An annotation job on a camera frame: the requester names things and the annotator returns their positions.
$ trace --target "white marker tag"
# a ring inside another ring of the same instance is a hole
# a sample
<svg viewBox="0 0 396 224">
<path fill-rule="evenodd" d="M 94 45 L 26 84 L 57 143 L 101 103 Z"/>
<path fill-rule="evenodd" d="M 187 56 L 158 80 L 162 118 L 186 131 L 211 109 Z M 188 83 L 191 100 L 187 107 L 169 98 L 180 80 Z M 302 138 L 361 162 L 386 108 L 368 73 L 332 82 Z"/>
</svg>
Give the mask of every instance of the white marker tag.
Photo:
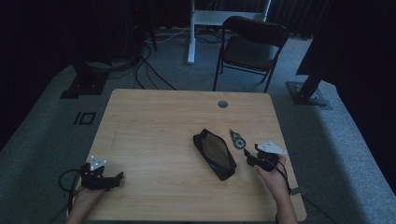
<svg viewBox="0 0 396 224">
<path fill-rule="evenodd" d="M 258 144 L 257 149 L 262 150 L 264 152 L 268 152 L 268 153 L 288 155 L 288 151 L 279 147 L 277 144 L 271 142 L 271 140 L 267 143 Z"/>
<path fill-rule="evenodd" d="M 104 166 L 105 164 L 105 160 L 96 159 L 94 156 L 91 156 L 91 171 L 94 171 L 97 168 Z"/>
</svg>

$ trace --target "black curtain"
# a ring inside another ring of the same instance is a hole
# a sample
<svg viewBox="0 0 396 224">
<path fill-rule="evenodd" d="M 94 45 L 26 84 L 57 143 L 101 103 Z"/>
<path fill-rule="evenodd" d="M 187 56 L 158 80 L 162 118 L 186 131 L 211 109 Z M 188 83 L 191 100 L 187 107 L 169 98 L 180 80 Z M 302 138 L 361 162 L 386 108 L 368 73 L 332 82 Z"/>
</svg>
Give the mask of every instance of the black curtain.
<svg viewBox="0 0 396 224">
<path fill-rule="evenodd" d="M 379 168 L 396 189 L 396 5 L 336 0 L 297 71 L 336 86 Z"/>
</svg>

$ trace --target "chair backrest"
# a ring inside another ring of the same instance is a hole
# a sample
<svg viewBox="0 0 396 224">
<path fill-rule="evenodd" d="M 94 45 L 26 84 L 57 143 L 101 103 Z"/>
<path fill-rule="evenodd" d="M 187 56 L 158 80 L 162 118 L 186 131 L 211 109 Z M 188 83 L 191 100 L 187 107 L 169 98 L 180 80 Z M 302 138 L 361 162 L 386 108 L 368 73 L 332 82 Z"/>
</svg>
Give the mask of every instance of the chair backrest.
<svg viewBox="0 0 396 224">
<path fill-rule="evenodd" d="M 222 24 L 222 32 L 230 30 L 253 42 L 282 49 L 289 37 L 288 30 L 279 24 L 231 16 Z"/>
</svg>

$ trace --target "white desk frame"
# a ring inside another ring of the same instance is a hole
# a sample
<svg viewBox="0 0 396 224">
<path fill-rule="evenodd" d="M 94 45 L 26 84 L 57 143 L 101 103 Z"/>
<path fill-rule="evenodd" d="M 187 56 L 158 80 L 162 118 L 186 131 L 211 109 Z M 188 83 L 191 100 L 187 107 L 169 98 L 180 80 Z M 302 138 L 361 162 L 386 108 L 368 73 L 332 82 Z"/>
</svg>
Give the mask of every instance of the white desk frame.
<svg viewBox="0 0 396 224">
<path fill-rule="evenodd" d="M 195 10 L 195 0 L 191 0 L 191 36 L 189 47 L 188 64 L 194 64 L 195 60 L 195 25 L 222 25 L 231 16 L 242 16 L 245 18 L 266 21 L 271 0 L 265 0 L 262 13 L 256 12 L 236 12 L 236 11 L 208 11 Z"/>
</svg>

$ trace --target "wooden table top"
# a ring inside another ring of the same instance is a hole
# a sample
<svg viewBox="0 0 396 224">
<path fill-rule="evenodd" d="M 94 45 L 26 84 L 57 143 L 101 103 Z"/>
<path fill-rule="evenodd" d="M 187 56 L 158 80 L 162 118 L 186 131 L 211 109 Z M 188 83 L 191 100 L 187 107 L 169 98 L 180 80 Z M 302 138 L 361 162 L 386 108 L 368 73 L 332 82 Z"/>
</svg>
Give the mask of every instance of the wooden table top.
<svg viewBox="0 0 396 224">
<path fill-rule="evenodd" d="M 228 106 L 221 108 L 219 101 Z M 223 138 L 237 164 L 220 181 L 192 137 L 202 129 Z M 264 221 L 276 204 L 261 178 L 233 147 L 229 130 L 246 149 L 269 140 L 286 149 L 271 97 L 264 93 L 114 90 L 92 144 L 91 156 L 106 159 L 104 176 L 124 172 L 120 187 L 105 193 L 89 220 Z M 297 187 L 289 157 L 290 187 Z M 291 196 L 299 220 L 300 195 Z"/>
</svg>

